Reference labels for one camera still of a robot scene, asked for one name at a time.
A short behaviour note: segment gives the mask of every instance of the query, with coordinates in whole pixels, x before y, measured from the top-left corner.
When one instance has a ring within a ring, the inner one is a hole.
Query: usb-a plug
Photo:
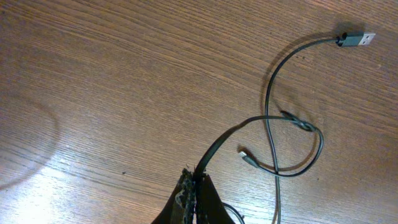
[[[375,35],[375,33],[370,32],[344,33],[337,41],[337,45],[339,45],[340,47],[369,45]]]

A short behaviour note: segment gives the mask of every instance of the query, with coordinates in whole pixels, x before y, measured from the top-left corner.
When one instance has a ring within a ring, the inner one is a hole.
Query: wooden surface
[[[0,223],[150,223],[186,166],[262,113],[270,72],[317,37],[364,29],[369,47],[312,47],[277,77],[278,107],[317,125],[325,148],[282,179],[282,223],[398,223],[396,1],[1,1]],[[281,167],[314,137],[272,122]],[[271,223],[274,178],[261,122],[207,168],[246,223]]]

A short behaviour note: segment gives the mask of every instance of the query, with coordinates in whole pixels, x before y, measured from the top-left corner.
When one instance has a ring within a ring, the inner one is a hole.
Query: cable connector
[[[369,45],[375,35],[375,33],[370,32],[344,33],[341,38],[337,40],[337,45],[339,45],[340,47],[356,47],[359,45]]]
[[[248,164],[254,166],[255,168],[260,168],[260,164],[258,161],[253,158],[252,156],[246,154],[244,151],[240,151],[239,155],[242,157],[244,161],[246,161]]]

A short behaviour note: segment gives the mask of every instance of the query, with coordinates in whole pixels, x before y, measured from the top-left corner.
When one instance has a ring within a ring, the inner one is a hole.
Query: cable knot
[[[299,127],[300,129],[304,130],[304,131],[310,131],[310,132],[314,132],[315,131],[315,127],[314,125],[306,122],[306,121],[302,121],[300,120],[298,117],[296,117],[295,115],[293,115],[292,113],[289,113],[287,111],[280,111],[282,113],[282,115],[289,119],[294,121],[293,124],[296,125],[297,127]]]

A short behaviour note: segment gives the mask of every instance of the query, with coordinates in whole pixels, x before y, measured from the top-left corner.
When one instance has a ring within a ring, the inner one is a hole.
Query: brown wood tabletop
[[[318,126],[325,147],[281,179],[282,223],[398,223],[397,1],[0,1],[0,223],[150,223],[184,167],[263,113],[276,65],[310,40],[376,33],[367,47],[304,50],[276,78],[270,114]],[[279,165],[314,135],[271,122]],[[262,122],[207,167],[246,223],[272,223]]]

